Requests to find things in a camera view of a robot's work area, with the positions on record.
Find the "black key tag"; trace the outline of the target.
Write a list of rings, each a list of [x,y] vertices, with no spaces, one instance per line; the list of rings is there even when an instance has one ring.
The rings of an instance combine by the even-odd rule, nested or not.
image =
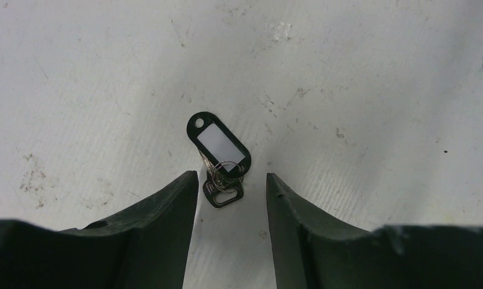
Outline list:
[[[220,209],[242,199],[243,178],[252,164],[246,146],[208,111],[192,115],[186,133],[205,164],[207,178],[202,189],[210,205]]]

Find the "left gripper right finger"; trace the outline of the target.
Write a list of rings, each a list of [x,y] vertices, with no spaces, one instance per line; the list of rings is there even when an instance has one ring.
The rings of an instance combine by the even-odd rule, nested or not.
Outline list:
[[[274,173],[266,177],[266,204],[278,288],[483,288],[483,226],[366,231]]]

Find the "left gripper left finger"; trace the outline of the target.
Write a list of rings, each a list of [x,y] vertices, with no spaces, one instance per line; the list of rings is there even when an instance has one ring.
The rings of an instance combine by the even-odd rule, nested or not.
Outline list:
[[[82,229],[0,220],[0,288],[181,288],[198,187],[187,171]]]

